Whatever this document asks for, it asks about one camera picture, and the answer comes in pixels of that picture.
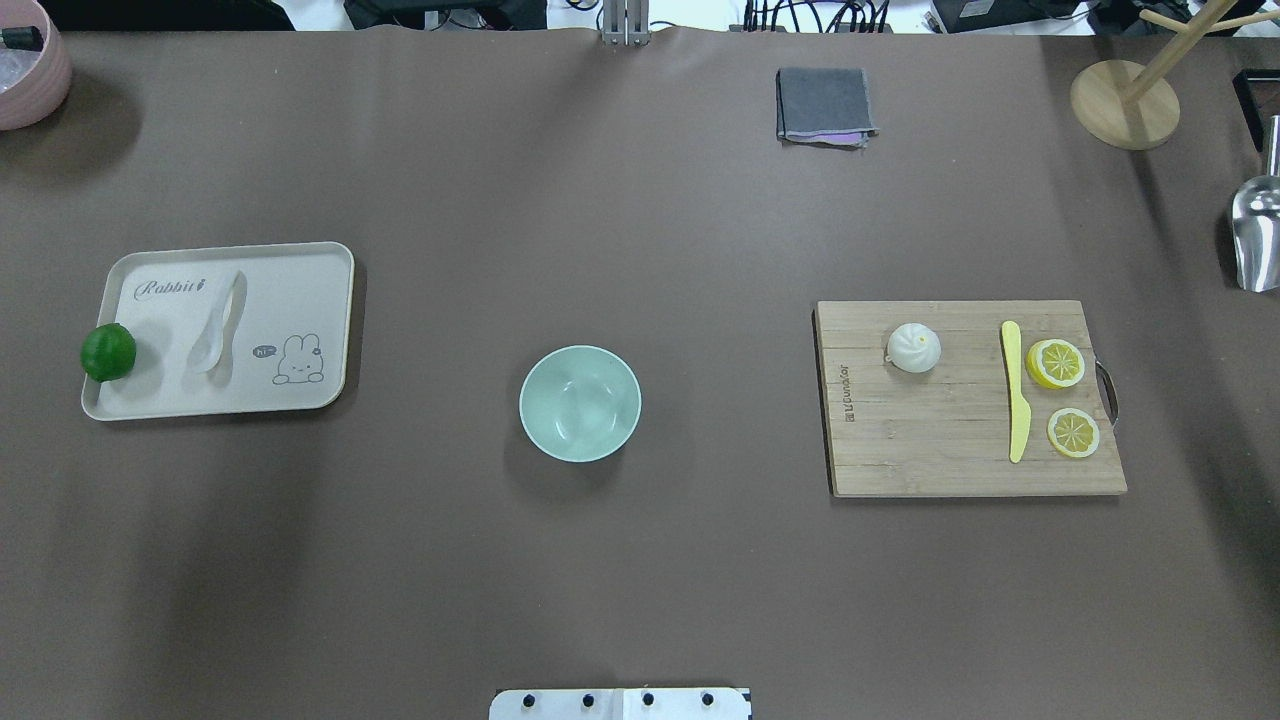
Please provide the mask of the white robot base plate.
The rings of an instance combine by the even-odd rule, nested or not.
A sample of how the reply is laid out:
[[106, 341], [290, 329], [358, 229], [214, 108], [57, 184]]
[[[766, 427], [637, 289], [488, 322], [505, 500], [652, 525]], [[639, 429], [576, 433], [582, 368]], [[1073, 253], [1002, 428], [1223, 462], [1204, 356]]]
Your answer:
[[753, 719], [733, 687], [535, 688], [500, 691], [489, 719]]

